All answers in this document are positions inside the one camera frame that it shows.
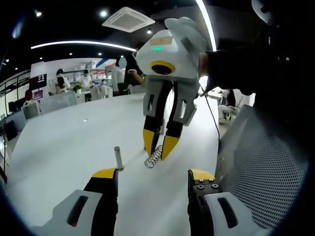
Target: white shirt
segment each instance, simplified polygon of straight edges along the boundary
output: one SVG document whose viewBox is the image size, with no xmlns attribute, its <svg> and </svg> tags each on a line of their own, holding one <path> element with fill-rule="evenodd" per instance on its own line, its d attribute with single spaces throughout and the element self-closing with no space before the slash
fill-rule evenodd
<svg viewBox="0 0 315 236">
<path fill-rule="evenodd" d="M 85 89 L 89 89 L 90 86 L 93 86 L 92 78 L 90 75 L 83 76 L 83 78 L 81 79 L 81 82 L 82 82 L 82 87 Z"/>
<path fill-rule="evenodd" d="M 114 66 L 112 69 L 112 83 L 113 83 L 113 91 L 117 92 L 118 84 L 123 83 L 125 80 L 125 72 L 118 66 Z"/>
<path fill-rule="evenodd" d="M 34 99 L 29 100 L 29 101 L 25 101 L 25 102 L 23 103 L 23 107 L 24 107 L 24 106 L 27 106 L 27 105 L 29 105 L 29 104 L 32 104 L 32 103 L 35 103 L 35 104 L 36 104 L 37 109 L 39 110 L 39 112 L 41 112 L 40 103 L 39 103 L 39 102 L 37 102 L 37 101 L 35 101 Z"/>
<path fill-rule="evenodd" d="M 64 80 L 64 88 L 59 87 L 58 83 L 55 83 L 53 86 L 50 87 L 49 92 L 51 92 L 53 94 L 59 94 L 59 93 L 62 93 L 62 92 L 67 92 L 67 89 L 69 89 L 71 85 L 70 85 L 69 80 L 65 76 L 63 76 L 63 80 Z"/>
</svg>

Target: screen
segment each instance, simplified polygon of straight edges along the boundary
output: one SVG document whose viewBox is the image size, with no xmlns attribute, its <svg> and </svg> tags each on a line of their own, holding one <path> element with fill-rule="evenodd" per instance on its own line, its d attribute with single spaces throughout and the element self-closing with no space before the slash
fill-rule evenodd
<svg viewBox="0 0 315 236">
<path fill-rule="evenodd" d="M 21 109 L 21 107 L 23 106 L 24 102 L 25 102 L 25 98 L 21 98 L 19 100 L 16 100 L 15 102 L 9 102 L 8 103 L 9 111 L 10 112 L 15 112 L 18 109 Z"/>
<path fill-rule="evenodd" d="M 30 90 L 39 89 L 47 85 L 47 74 L 30 78 Z"/>
<path fill-rule="evenodd" d="M 33 93 L 33 98 L 34 98 L 34 100 L 43 98 L 43 90 L 34 92 Z"/>
</svg>

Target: desk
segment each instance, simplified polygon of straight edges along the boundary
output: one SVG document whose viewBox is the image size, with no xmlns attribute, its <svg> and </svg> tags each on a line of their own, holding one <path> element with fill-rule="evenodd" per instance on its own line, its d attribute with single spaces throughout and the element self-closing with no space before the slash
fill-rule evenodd
<svg viewBox="0 0 315 236">
<path fill-rule="evenodd" d="M 216 99 L 217 101 L 220 101 L 222 99 L 222 94 L 215 91 L 210 91 L 208 92 L 208 97 Z"/>
<path fill-rule="evenodd" d="M 204 97 L 197 98 L 197 111 L 177 146 L 165 161 L 147 169 L 143 96 L 83 103 L 27 123 L 7 169 L 8 197 L 27 226 L 42 226 L 53 208 L 74 190 L 83 189 L 93 173 L 115 167 L 113 148 L 120 146 L 125 170 L 119 173 L 115 235 L 190 235 L 187 170 L 215 173 L 218 134 L 213 118 Z M 217 101 L 209 103 L 218 120 Z"/>
<path fill-rule="evenodd" d="M 81 93 L 77 93 L 75 95 L 75 97 L 77 99 L 77 104 L 85 103 L 85 95 L 90 94 L 90 93 L 91 93 L 91 91 L 83 91 Z"/>
</svg>

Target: metal pin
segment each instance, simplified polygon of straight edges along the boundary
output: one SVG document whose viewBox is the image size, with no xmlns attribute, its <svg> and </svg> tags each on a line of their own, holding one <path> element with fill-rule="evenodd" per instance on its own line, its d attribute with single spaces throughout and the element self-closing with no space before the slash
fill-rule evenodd
<svg viewBox="0 0 315 236">
<path fill-rule="evenodd" d="M 115 157 L 116 157 L 116 162 L 117 162 L 117 169 L 119 171 L 124 170 L 123 166 L 123 161 L 122 161 L 122 156 L 120 155 L 120 147 L 114 147 L 115 151 Z"/>
</svg>

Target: monitor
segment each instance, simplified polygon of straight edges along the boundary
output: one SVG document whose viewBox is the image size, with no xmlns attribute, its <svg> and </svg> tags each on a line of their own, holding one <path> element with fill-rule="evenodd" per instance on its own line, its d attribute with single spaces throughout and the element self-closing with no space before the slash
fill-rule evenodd
<svg viewBox="0 0 315 236">
<path fill-rule="evenodd" d="M 40 91 L 36 91 L 33 93 L 33 98 L 34 100 L 37 100 L 37 99 L 40 99 L 40 98 L 43 98 L 43 90 L 40 90 Z"/>
<path fill-rule="evenodd" d="M 14 102 L 9 102 L 8 105 L 9 105 L 9 111 L 10 112 L 15 112 L 19 109 L 21 109 L 21 107 L 23 106 L 25 102 L 25 98 L 21 98 L 19 100 L 16 100 Z"/>
</svg>

